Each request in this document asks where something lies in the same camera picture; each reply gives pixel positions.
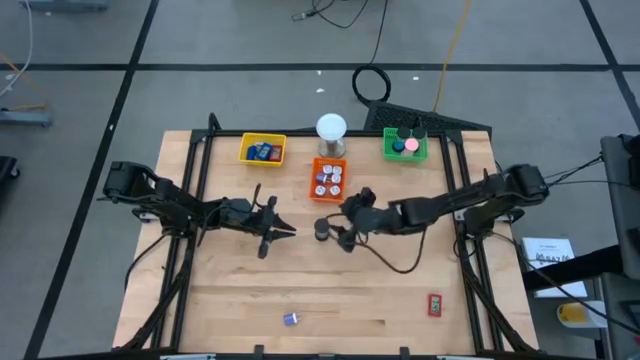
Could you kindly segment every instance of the wooden table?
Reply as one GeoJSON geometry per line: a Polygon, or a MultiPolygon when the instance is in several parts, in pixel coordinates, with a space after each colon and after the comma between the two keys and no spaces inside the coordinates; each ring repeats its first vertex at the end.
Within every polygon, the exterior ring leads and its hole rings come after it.
{"type": "MultiPolygon", "coordinates": [[[[180,184],[190,132],[166,132],[156,166],[158,175],[180,184]]],[[[463,132],[471,181],[484,168],[495,171],[486,133],[463,132]]],[[[446,193],[439,142],[429,143],[423,163],[386,162],[382,138],[350,137],[347,141],[347,194],[363,186],[376,193],[378,207],[388,200],[446,193]]],[[[181,352],[250,353],[265,345],[267,353],[473,354],[469,316],[451,216],[429,227],[422,261],[411,274],[390,271],[362,248],[347,254],[332,242],[318,242],[313,223],[338,211],[333,204],[309,199],[311,162],[317,139],[289,137],[281,168],[260,168],[237,160],[239,137],[216,137],[204,199],[253,196],[259,201],[278,196],[276,210],[298,229],[294,238],[274,242],[265,260],[256,257],[259,238],[228,230],[207,233],[196,251],[181,352]],[[441,318],[427,316],[428,294],[443,298],[441,318]],[[285,313],[296,312],[299,323],[287,327],[285,313]]],[[[450,146],[452,159],[455,149],[450,146]]],[[[201,158],[202,146],[197,158],[201,158]]],[[[457,161],[452,160],[459,177],[457,161]]],[[[199,161],[193,179],[197,179],[199,161]]],[[[197,181],[192,181],[195,193],[197,181]]],[[[142,225],[137,253],[160,234],[157,222],[142,225]]],[[[507,225],[496,232],[511,236],[507,225]]],[[[400,268],[412,265],[420,235],[375,236],[369,244],[400,268]]],[[[146,320],[159,298],[169,242],[133,271],[125,294],[114,346],[122,345],[146,320]]],[[[523,339],[537,347],[520,268],[513,245],[500,238],[484,242],[495,302],[523,339]]],[[[485,348],[491,348],[486,313],[478,301],[485,348]]],[[[169,343],[174,310],[168,311],[163,344],[169,343]]]]}

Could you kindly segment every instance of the red object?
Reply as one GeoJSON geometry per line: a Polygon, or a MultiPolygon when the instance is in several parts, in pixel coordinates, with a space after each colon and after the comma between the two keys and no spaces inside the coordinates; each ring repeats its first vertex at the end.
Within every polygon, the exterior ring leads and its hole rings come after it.
{"type": "Polygon", "coordinates": [[[271,155],[269,155],[269,161],[280,161],[282,159],[282,146],[273,145],[271,149],[271,155]]]}
{"type": "Polygon", "coordinates": [[[442,295],[429,294],[429,301],[427,303],[427,306],[427,312],[429,313],[429,316],[442,316],[442,295]]]}
{"type": "Polygon", "coordinates": [[[309,197],[315,201],[341,203],[344,200],[344,190],[346,187],[346,179],[347,179],[347,160],[334,159],[334,158],[313,158],[313,165],[311,166],[311,186],[309,186],[309,197]],[[332,184],[332,185],[338,185],[338,187],[340,188],[340,194],[338,194],[338,196],[331,195],[329,191],[327,191],[324,196],[318,196],[315,193],[316,186],[318,186],[318,184],[316,184],[316,174],[322,174],[322,167],[324,165],[340,166],[342,168],[342,175],[340,175],[341,176],[340,183],[332,184]]]}

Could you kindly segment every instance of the yellow bin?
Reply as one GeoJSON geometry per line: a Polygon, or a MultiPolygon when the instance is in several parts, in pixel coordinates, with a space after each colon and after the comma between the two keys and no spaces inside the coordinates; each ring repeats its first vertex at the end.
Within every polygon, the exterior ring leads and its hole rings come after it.
{"type": "Polygon", "coordinates": [[[240,152],[238,152],[238,160],[247,165],[264,166],[264,167],[280,167],[284,161],[285,148],[287,144],[287,137],[280,134],[263,134],[263,133],[244,133],[242,135],[242,142],[240,144],[240,152]],[[257,142],[266,142],[271,145],[282,146],[282,156],[280,161],[262,161],[262,160],[247,160],[247,150],[249,146],[257,142]]]}

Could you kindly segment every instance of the green container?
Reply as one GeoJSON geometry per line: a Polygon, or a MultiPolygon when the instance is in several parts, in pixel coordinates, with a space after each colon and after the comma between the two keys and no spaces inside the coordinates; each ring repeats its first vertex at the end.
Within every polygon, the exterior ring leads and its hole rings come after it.
{"type": "Polygon", "coordinates": [[[411,156],[403,156],[400,153],[393,151],[393,142],[398,139],[397,128],[384,128],[384,140],[382,142],[382,152],[384,159],[388,161],[404,161],[404,162],[422,162],[429,157],[429,146],[427,143],[428,137],[418,140],[420,147],[418,151],[411,156]]]}

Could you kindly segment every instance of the gray floor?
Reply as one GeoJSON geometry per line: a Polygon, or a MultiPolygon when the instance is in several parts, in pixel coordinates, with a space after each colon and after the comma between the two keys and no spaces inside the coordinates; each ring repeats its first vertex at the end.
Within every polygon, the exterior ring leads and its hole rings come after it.
{"type": "MultiPolygon", "coordinates": [[[[328,15],[346,21],[361,2],[338,2],[328,15]]],[[[620,63],[640,63],[637,1],[592,0],[620,63]]],[[[110,1],[102,14],[36,14],[34,63],[129,61],[148,1],[110,1]]],[[[161,0],[141,62],[187,64],[363,62],[371,57],[382,0],[372,0],[348,31],[320,19],[292,23],[308,1],[161,0]]],[[[444,58],[462,0],[391,0],[379,62],[438,63],[444,58]]],[[[0,51],[26,54],[26,15],[0,4],[0,51]]],[[[456,63],[605,64],[578,1],[474,1],[456,63]]],[[[0,73],[4,79],[7,73],[0,73]]],[[[390,101],[430,109],[438,72],[392,71],[390,101]]],[[[0,128],[0,154],[19,158],[23,176],[0,214],[0,348],[19,358],[33,330],[111,112],[123,73],[34,71],[55,116],[49,129],[0,128]]],[[[640,73],[626,73],[640,91],[640,73]]],[[[368,96],[379,80],[363,76],[368,96]]],[[[2,106],[39,102],[24,83],[2,106]]],[[[301,128],[326,112],[361,128],[366,109],[351,91],[350,71],[171,72],[134,76],[111,145],[111,160],[153,166],[162,133],[204,127],[214,111],[225,128],[301,128]]],[[[610,72],[450,72],[439,112],[493,126],[503,164],[530,162],[544,173],[597,156],[604,135],[637,127],[610,72]]],[[[594,167],[576,179],[601,179],[594,167]]],[[[122,302],[122,279],[139,224],[128,209],[91,206],[41,355],[109,349],[122,302]]],[[[516,226],[518,236],[571,239],[583,254],[615,243],[605,186],[558,186],[516,226]]],[[[540,345],[553,354],[593,356],[593,343],[557,325],[557,301],[531,300],[540,345]]]]}

